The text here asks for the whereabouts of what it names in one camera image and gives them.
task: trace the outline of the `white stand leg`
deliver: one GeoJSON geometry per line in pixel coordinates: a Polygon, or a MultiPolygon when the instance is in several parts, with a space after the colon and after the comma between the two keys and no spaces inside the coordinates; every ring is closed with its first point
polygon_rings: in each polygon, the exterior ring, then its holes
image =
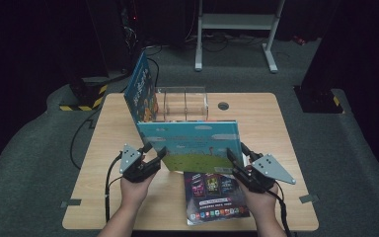
{"type": "Polygon", "coordinates": [[[270,52],[270,47],[272,46],[273,39],[275,37],[275,32],[278,27],[279,19],[281,18],[281,12],[282,8],[284,7],[284,2],[285,0],[280,0],[278,3],[278,8],[276,9],[275,16],[272,21],[272,26],[269,32],[269,38],[267,43],[263,43],[263,49],[264,49],[264,54],[266,57],[266,61],[269,66],[269,70],[271,73],[277,73],[278,69],[276,67],[275,61],[273,60],[272,53],[270,52]]]}
{"type": "Polygon", "coordinates": [[[196,35],[195,71],[202,70],[202,0],[199,0],[198,31],[196,35]]]}

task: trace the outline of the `picture book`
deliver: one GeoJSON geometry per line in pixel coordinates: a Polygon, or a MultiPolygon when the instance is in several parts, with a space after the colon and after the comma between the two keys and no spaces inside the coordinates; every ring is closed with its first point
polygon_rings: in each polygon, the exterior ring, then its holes
{"type": "Polygon", "coordinates": [[[166,147],[162,161],[171,171],[231,174],[227,148],[239,155],[239,165],[244,166],[236,121],[140,122],[137,126],[156,151],[166,147]]]}
{"type": "Polygon", "coordinates": [[[124,93],[134,123],[156,119],[158,103],[146,54],[141,53],[124,93]]]}
{"type": "Polygon", "coordinates": [[[233,176],[184,172],[184,181],[188,225],[250,216],[233,176]]]}

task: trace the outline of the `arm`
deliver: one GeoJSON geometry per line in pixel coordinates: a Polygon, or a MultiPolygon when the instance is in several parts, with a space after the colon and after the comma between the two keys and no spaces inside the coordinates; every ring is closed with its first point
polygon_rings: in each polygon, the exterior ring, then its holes
{"type": "Polygon", "coordinates": [[[121,205],[98,235],[99,237],[129,237],[133,231],[138,209],[147,197],[149,185],[156,174],[141,183],[121,179],[121,205]]]}
{"type": "MultiPolygon", "coordinates": [[[[239,187],[241,187],[245,194],[246,205],[255,219],[257,224],[257,231],[259,237],[282,237],[286,236],[284,230],[279,225],[275,218],[275,197],[268,193],[257,194],[250,192],[244,184],[239,180],[239,187]]],[[[278,193],[278,186],[276,184],[270,189],[275,194],[278,193]]]]}

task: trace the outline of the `booklet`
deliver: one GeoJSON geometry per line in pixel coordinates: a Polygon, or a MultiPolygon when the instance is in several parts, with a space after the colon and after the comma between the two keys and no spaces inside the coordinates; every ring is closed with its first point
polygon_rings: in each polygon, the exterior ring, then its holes
{"type": "Polygon", "coordinates": [[[188,225],[250,216],[232,175],[184,172],[184,181],[188,225]]]}

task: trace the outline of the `hand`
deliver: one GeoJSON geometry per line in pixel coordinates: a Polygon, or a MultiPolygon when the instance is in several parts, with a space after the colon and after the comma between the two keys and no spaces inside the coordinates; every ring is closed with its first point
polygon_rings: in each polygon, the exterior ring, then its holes
{"type": "Polygon", "coordinates": [[[131,236],[137,211],[147,197],[149,185],[156,173],[141,183],[121,179],[121,205],[100,233],[100,237],[131,236]]]}
{"type": "MultiPolygon", "coordinates": [[[[275,218],[275,197],[267,192],[263,194],[250,192],[242,182],[238,179],[236,179],[236,181],[245,194],[246,205],[255,219],[275,218]]],[[[278,186],[276,183],[273,184],[270,191],[276,195],[278,194],[278,186]]]]}
{"type": "Polygon", "coordinates": [[[147,192],[156,173],[140,183],[131,183],[127,179],[121,179],[121,206],[127,206],[137,210],[147,197],[147,192]]]}

